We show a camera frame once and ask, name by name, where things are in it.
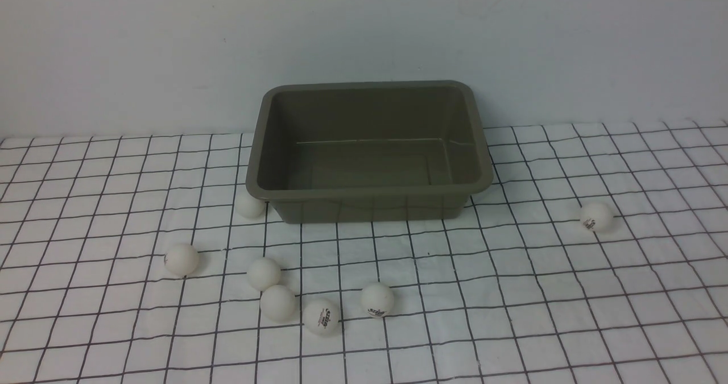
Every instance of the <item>table tennis ball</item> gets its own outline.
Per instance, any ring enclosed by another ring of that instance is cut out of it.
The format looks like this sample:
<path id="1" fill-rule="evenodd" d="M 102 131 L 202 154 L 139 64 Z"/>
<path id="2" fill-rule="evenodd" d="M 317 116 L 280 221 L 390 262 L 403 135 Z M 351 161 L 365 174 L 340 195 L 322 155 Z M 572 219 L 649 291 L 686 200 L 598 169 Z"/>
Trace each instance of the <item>table tennis ball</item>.
<path id="1" fill-rule="evenodd" d="M 592 232 L 600 232 L 611 226 L 614 215 L 606 203 L 592 202 L 582 206 L 580 221 Z"/>
<path id="2" fill-rule="evenodd" d="M 255 260 L 247 268 L 247 282 L 257 291 L 265 291 L 279 280 L 280 266 L 267 257 Z"/>
<path id="3" fill-rule="evenodd" d="M 198 263 L 200 263 L 200 254 L 198 254 L 192 245 L 185 245 L 183 243 L 174 245 L 164 255 L 164 267 L 172 275 L 181 278 L 197 269 Z"/>
<path id="4" fill-rule="evenodd" d="M 372 283 L 362 289 L 361 303 L 364 310 L 372 317 L 385 317 L 395 306 L 395 294 L 392 289 L 381 283 Z"/>
<path id="5" fill-rule="evenodd" d="M 288 320 L 296 309 L 296 296 L 288 287 L 276 284 L 270 286 L 260 296 L 260 312 L 275 322 Z"/>
<path id="6" fill-rule="evenodd" d="M 248 219 L 255 219 L 263 214 L 263 210 L 265 210 L 265 208 L 265 202 L 250 196 L 245 187 L 240 187 L 237 191 L 237 197 L 235 197 L 235 211 L 238 215 Z"/>
<path id="7" fill-rule="evenodd" d="M 338 329 L 338 307 L 327 299 L 315 299 L 306 305 L 301 319 L 307 330 L 318 336 L 327 336 Z"/>

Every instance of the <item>ping pong ball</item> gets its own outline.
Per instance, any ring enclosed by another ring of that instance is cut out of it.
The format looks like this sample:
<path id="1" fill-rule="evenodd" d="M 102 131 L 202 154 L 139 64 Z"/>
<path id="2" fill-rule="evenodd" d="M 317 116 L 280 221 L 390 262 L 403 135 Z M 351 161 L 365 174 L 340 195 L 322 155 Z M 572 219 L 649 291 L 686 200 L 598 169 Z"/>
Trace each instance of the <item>ping pong ball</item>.
<path id="1" fill-rule="evenodd" d="M 235 197 L 235 211 L 238 215 L 247 219 L 255 219 L 263 214 L 265 208 L 265 202 L 250 196 L 245 187 L 241 187 L 237 192 L 237 197 Z"/>
<path id="2" fill-rule="evenodd" d="M 198 254 L 192 245 L 174 245 L 164 255 L 164 267 L 172 275 L 181 278 L 197 269 L 198 263 L 200 263 L 200 254 Z"/>
<path id="3" fill-rule="evenodd" d="M 327 299 L 315 299 L 306 305 L 301 320 L 307 330 L 318 336 L 327 336 L 338 328 L 338 307 Z"/>
<path id="4" fill-rule="evenodd" d="M 275 322 L 288 320 L 296 309 L 296 296 L 288 287 L 270 286 L 260 296 L 260 312 Z"/>
<path id="5" fill-rule="evenodd" d="M 265 291 L 279 280 L 280 266 L 267 257 L 255 260 L 247 268 L 247 282 L 257 291 Z"/>
<path id="6" fill-rule="evenodd" d="M 361 304 L 372 317 L 385 317 L 395 306 L 392 289 L 381 283 L 372 283 L 362 289 Z"/>
<path id="7" fill-rule="evenodd" d="M 582 206 L 580 221 L 592 232 L 600 232 L 611 226 L 614 215 L 606 203 L 592 202 Z"/>

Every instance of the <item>plastic tub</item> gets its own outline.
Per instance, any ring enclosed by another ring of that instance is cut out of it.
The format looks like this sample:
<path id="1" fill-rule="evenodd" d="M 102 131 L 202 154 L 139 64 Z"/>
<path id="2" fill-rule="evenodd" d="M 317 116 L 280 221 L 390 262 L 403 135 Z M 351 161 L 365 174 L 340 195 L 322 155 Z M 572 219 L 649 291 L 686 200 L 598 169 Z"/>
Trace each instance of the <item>plastic tub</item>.
<path id="1" fill-rule="evenodd" d="M 493 181 L 457 81 L 279 86 L 263 97 L 247 191 L 286 223 L 453 218 Z"/>

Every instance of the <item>ball logo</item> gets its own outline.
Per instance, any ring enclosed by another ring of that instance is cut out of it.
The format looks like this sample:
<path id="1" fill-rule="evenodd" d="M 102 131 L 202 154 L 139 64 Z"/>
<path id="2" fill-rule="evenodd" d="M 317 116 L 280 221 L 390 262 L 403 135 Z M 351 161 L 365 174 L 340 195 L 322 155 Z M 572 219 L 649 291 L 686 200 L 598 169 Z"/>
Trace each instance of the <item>ball logo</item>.
<path id="1" fill-rule="evenodd" d="M 319 315 L 319 326 L 328 327 L 328 322 L 331 321 L 330 309 L 323 309 Z"/>
<path id="2" fill-rule="evenodd" d="M 374 317 L 382 317 L 385 314 L 385 311 L 380 311 L 379 309 L 367 309 L 367 312 Z"/>

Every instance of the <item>grid pattern cloth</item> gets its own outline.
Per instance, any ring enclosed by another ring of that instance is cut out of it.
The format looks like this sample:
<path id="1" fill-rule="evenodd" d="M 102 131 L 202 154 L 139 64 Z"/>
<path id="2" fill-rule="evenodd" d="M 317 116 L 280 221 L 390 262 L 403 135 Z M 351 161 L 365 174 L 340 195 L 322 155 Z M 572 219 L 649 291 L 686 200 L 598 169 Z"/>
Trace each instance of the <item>grid pattern cloth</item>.
<path id="1" fill-rule="evenodd" d="M 728 382 L 726 123 L 486 138 L 496 180 L 459 218 L 302 226 L 234 213 L 249 134 L 2 141 L 0 382 Z M 580 228 L 594 200 L 612 232 Z M 175 242 L 202 252 L 182 280 Z M 261 317 L 262 256 L 341 331 Z"/>

